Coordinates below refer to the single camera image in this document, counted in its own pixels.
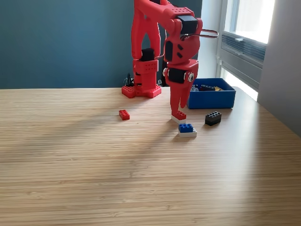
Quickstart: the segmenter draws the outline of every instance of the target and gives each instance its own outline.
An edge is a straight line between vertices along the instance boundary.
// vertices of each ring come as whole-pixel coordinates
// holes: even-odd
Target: wire
[[[214,31],[214,30],[207,30],[207,29],[203,29],[202,30],[203,32],[208,32],[208,33],[214,33],[215,36],[212,36],[212,35],[206,35],[206,34],[186,34],[186,35],[183,35],[181,37],[181,41],[184,41],[186,38],[190,37],[190,36],[198,36],[198,37],[202,37],[202,38],[210,38],[210,39],[216,39],[218,38],[219,34],[217,31]]]
[[[165,40],[167,39],[167,32],[166,32],[166,30],[165,30]],[[160,59],[160,58],[162,58],[162,57],[164,57],[164,55],[165,55],[165,48],[163,48],[163,54],[162,55],[160,55],[160,56],[158,56],[158,57],[155,57],[155,59]]]

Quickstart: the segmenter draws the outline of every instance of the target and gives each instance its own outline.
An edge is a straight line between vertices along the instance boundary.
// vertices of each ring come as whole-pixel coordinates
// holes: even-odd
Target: white lego brick
[[[176,117],[171,116],[171,119],[174,120],[176,123],[178,124],[185,124],[186,123],[186,119],[183,120],[178,120]]]
[[[180,131],[179,131],[178,135],[180,137],[197,137],[198,132],[196,131],[195,128],[193,128],[193,132],[192,133],[180,133]]]

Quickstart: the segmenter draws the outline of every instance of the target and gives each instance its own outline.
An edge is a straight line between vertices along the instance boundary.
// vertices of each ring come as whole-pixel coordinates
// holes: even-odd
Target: blue lego brick
[[[192,133],[193,126],[191,124],[180,124],[179,125],[179,132],[180,133]]]

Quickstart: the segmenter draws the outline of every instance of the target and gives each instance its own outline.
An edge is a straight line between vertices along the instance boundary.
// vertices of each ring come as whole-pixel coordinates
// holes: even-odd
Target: red lego brick
[[[178,110],[178,112],[177,112],[176,115],[172,114],[172,116],[174,116],[178,120],[185,120],[186,119],[186,114],[183,113],[183,112],[181,112],[181,111],[179,111],[179,110]]]
[[[120,110],[119,115],[123,121],[130,119],[130,114],[126,110]]]

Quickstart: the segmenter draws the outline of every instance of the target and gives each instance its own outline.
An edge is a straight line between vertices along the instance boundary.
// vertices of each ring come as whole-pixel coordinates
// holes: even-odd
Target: cable
[[[216,39],[218,38],[219,34],[217,31],[214,31],[214,30],[207,30],[207,29],[203,29],[202,30],[203,32],[208,32],[208,33],[214,33],[216,34],[215,36],[212,36],[212,35],[206,35],[206,34],[186,34],[186,35],[183,35],[181,37],[181,41],[184,41],[186,38],[190,37],[190,36],[198,36],[198,37],[202,37],[202,38],[210,38],[210,39]]]

